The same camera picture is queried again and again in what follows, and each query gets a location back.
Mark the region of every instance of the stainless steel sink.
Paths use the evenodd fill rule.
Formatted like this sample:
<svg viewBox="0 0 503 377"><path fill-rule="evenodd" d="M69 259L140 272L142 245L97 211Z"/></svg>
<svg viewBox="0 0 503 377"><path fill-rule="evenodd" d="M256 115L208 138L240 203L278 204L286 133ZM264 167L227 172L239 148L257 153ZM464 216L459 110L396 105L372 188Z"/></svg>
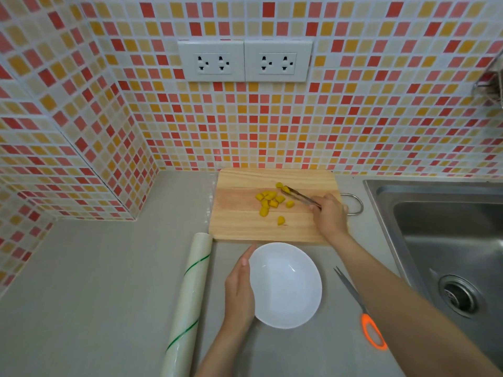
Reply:
<svg viewBox="0 0 503 377"><path fill-rule="evenodd" d="M503 370L503 184L365 185L401 276Z"/></svg>

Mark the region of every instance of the person's right arm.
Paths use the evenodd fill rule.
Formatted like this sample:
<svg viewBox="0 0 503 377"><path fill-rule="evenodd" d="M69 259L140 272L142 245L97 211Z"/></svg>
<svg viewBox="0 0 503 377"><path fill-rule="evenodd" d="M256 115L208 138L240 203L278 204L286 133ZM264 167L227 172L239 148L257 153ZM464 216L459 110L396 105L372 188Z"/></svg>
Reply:
<svg viewBox="0 0 503 377"><path fill-rule="evenodd" d="M388 270L349 235L344 207L332 195L314 197L316 227L336 250L407 377L503 373L439 310Z"/></svg>

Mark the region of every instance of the hand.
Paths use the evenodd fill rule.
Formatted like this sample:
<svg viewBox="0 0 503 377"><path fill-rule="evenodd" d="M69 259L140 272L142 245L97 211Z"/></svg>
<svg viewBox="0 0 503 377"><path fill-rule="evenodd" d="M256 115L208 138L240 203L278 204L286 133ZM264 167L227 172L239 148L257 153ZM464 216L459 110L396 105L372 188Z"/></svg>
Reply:
<svg viewBox="0 0 503 377"><path fill-rule="evenodd" d="M244 334L255 317L255 296L250 284L249 259L257 245L248 247L225 280L225 317L222 329Z"/></svg>
<svg viewBox="0 0 503 377"><path fill-rule="evenodd" d="M309 206L320 234L330 243L339 237L349 236L348 207L329 193L324 197L315 196L312 199L321 205L321 210L316 205Z"/></svg>

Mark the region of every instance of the person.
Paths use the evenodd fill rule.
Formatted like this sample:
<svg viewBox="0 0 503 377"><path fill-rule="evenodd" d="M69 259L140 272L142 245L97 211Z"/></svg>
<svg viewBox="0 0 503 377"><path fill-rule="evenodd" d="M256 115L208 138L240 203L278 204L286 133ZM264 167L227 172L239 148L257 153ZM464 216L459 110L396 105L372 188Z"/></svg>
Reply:
<svg viewBox="0 0 503 377"><path fill-rule="evenodd" d="M347 207L333 195L313 197L319 232L335 249L372 319L407 377L502 377L503 373L447 317L388 270L349 234ZM255 317L248 260L252 245L225 281L225 316L196 377L228 377Z"/></svg>

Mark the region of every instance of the rolled tube with green stripes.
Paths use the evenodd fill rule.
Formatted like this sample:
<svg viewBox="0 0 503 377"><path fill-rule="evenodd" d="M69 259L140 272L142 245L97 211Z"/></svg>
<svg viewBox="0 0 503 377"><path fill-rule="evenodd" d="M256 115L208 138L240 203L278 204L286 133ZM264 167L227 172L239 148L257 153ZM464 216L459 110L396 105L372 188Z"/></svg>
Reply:
<svg viewBox="0 0 503 377"><path fill-rule="evenodd" d="M213 237L196 233L167 342L161 377L187 377L192 364Z"/></svg>

